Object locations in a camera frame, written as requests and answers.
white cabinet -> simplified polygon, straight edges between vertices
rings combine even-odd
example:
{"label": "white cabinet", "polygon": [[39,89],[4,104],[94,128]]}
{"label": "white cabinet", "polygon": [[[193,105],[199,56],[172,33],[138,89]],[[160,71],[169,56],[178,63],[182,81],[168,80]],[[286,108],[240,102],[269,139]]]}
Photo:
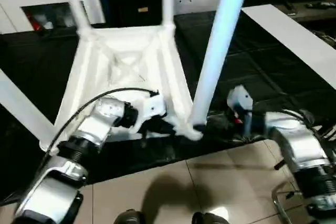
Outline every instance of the white cabinet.
{"label": "white cabinet", "polygon": [[15,32],[14,26],[0,6],[0,34],[11,34]]}
{"label": "white cabinet", "polygon": [[[105,22],[99,0],[80,1],[91,24]],[[14,32],[37,30],[43,26],[44,28],[54,28],[54,23],[57,25],[61,23],[62,26],[74,23],[68,0],[0,0],[0,6],[10,19]]]}

white plastic frame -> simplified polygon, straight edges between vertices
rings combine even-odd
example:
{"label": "white plastic frame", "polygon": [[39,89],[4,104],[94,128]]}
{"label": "white plastic frame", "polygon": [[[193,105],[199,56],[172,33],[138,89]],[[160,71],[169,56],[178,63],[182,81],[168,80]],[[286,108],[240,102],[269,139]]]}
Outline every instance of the white plastic frame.
{"label": "white plastic frame", "polygon": [[[205,122],[243,0],[220,1],[190,117],[192,99],[174,42],[173,0],[163,0],[160,26],[108,29],[91,28],[79,1],[69,3],[80,41],[55,126],[0,72],[0,103],[38,138],[42,150],[47,149],[57,130],[82,104],[115,88],[159,90],[167,102],[168,113],[185,122],[186,131],[193,124]],[[114,96],[134,102],[142,95],[145,94],[127,91]]]}

beige floor tile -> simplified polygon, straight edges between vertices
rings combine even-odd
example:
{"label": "beige floor tile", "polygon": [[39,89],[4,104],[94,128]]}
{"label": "beige floor tile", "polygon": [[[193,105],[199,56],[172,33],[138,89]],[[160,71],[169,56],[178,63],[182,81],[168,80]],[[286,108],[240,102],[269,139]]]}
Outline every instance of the beige floor tile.
{"label": "beige floor tile", "polygon": [[253,224],[282,224],[278,216],[268,217],[266,219],[254,222]]}
{"label": "beige floor tile", "polygon": [[287,214],[293,224],[309,224],[313,221],[304,206],[291,209],[287,211]]}
{"label": "beige floor tile", "polygon": [[81,190],[83,194],[83,203],[79,209],[78,215],[76,217],[75,224],[92,224],[93,220],[93,186],[89,185],[83,187]]}
{"label": "beige floor tile", "polygon": [[16,208],[16,204],[10,204],[4,207],[0,207],[0,223],[11,224],[13,221],[13,215]]}
{"label": "beige floor tile", "polygon": [[113,223],[128,209],[142,210],[148,224],[190,224],[200,211],[185,161],[97,183],[93,223]]}
{"label": "beige floor tile", "polygon": [[[245,145],[187,161],[202,210],[225,207],[232,224],[246,224],[276,214],[271,199],[274,187],[287,180],[273,169],[275,158],[264,142]],[[284,190],[293,190],[288,184]],[[301,199],[280,198],[285,208]]]}
{"label": "beige floor tile", "polygon": [[[287,214],[293,224],[309,224],[313,219],[307,214],[304,206],[296,207],[287,211]],[[272,216],[253,224],[282,224],[280,216]]]}

black cable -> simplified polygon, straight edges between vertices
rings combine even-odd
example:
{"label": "black cable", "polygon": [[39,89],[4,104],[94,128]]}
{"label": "black cable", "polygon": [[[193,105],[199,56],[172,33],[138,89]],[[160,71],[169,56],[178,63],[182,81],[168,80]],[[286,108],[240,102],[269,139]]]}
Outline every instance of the black cable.
{"label": "black cable", "polygon": [[148,90],[148,89],[142,89],[142,88],[120,88],[120,89],[114,89],[114,90],[110,90],[107,92],[104,92],[94,98],[92,98],[91,100],[89,100],[88,102],[86,102],[84,105],[82,105],[66,122],[65,124],[62,126],[62,128],[57,132],[57,134],[55,135],[55,137],[53,138],[53,140],[51,141],[48,150],[46,151],[46,154],[44,155],[44,157],[42,158],[41,164],[40,166],[37,168],[37,172],[39,172],[42,167],[44,166],[46,160],[49,157],[50,151],[53,148],[54,144],[56,143],[57,139],[59,138],[59,136],[62,134],[62,132],[66,129],[66,127],[79,115],[80,112],[82,112],[88,105],[90,105],[91,103],[97,101],[99,98],[104,97],[105,95],[108,94],[112,94],[112,93],[116,93],[116,92],[120,92],[120,91],[129,91],[129,90],[134,90],[134,91],[143,91],[143,92],[148,92],[150,95],[155,95],[157,94],[157,92],[152,91],[152,90]]}

black cloth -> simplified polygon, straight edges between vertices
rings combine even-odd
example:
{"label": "black cloth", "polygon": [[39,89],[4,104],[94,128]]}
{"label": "black cloth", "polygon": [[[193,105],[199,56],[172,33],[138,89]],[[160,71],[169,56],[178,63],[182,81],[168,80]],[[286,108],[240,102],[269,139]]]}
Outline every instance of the black cloth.
{"label": "black cloth", "polygon": [[[175,18],[175,41],[192,96],[213,19],[214,12]],[[67,28],[43,36],[34,32],[3,35],[0,41],[0,68],[54,122],[78,44],[75,30]],[[239,84],[250,92],[256,109],[306,109],[314,114],[316,123],[335,120],[336,91],[244,13],[240,15],[211,111],[223,111],[229,90]],[[0,115],[4,122],[0,125],[1,178],[6,181],[0,199],[17,199],[14,196],[20,195],[29,184],[43,152],[38,141],[4,108],[0,109]],[[241,145],[225,132],[220,136],[216,132],[208,133],[199,142],[164,137],[149,139],[145,144],[141,141],[107,143],[89,182]]]}

